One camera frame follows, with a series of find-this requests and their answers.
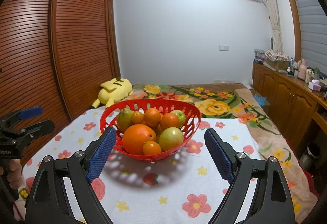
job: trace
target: wardrobe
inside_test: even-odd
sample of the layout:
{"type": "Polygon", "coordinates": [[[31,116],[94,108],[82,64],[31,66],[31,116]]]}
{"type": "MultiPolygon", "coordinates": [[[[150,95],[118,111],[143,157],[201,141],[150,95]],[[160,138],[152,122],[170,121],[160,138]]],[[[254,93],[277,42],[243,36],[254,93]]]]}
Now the wardrobe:
{"type": "Polygon", "coordinates": [[[24,150],[25,164],[119,77],[112,0],[4,0],[0,6],[0,115],[43,107],[53,134],[24,150]]]}

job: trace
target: wooden window frame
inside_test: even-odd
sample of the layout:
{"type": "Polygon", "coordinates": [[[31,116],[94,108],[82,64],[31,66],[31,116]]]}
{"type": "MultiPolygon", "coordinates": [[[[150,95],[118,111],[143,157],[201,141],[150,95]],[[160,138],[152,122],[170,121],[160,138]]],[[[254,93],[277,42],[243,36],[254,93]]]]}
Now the wooden window frame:
{"type": "Polygon", "coordinates": [[[295,0],[289,0],[291,5],[291,11],[293,16],[294,25],[294,38],[295,38],[295,61],[298,62],[302,58],[302,45],[301,45],[301,29],[298,7],[296,6],[295,0]]]}

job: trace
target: person's finger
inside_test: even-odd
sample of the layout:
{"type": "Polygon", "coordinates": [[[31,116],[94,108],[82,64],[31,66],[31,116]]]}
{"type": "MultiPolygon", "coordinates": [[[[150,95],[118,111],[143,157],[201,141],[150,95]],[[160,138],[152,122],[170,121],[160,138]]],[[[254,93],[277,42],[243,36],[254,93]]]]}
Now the person's finger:
{"type": "Polygon", "coordinates": [[[21,178],[20,170],[12,171],[12,172],[8,173],[8,175],[7,175],[7,180],[9,182],[15,182],[15,181],[19,180],[20,178],[21,178]]]}
{"type": "Polygon", "coordinates": [[[9,183],[9,186],[10,186],[11,188],[13,188],[13,189],[18,188],[18,187],[20,187],[21,185],[22,185],[22,178],[21,178],[21,177],[19,178],[19,180],[9,183]]]}
{"type": "Polygon", "coordinates": [[[15,171],[21,167],[22,167],[22,165],[20,164],[20,160],[10,160],[9,161],[9,168],[11,171],[15,171]]]}

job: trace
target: white wall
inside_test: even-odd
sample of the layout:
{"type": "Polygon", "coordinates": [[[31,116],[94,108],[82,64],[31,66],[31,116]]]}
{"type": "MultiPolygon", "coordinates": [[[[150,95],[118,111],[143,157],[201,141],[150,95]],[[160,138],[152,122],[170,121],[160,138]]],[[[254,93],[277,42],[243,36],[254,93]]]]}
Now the white wall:
{"type": "Polygon", "coordinates": [[[294,58],[295,37],[291,5],[289,0],[277,0],[277,4],[281,22],[284,53],[294,58]]]}
{"type": "Polygon", "coordinates": [[[270,48],[261,0],[114,0],[114,11],[120,69],[132,83],[248,84],[254,49],[270,48]]]}

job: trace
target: plush toy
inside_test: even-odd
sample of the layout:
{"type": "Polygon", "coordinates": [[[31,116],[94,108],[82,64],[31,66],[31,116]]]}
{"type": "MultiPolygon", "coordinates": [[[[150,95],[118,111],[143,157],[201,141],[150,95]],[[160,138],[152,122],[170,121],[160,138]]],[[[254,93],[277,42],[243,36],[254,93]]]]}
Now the plush toy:
{"type": "Polygon", "coordinates": [[[101,87],[102,89],[99,92],[98,99],[92,104],[94,108],[97,108],[100,103],[105,104],[106,108],[108,108],[133,94],[132,84],[123,78],[120,80],[114,78],[108,82],[104,82],[101,87]]]}

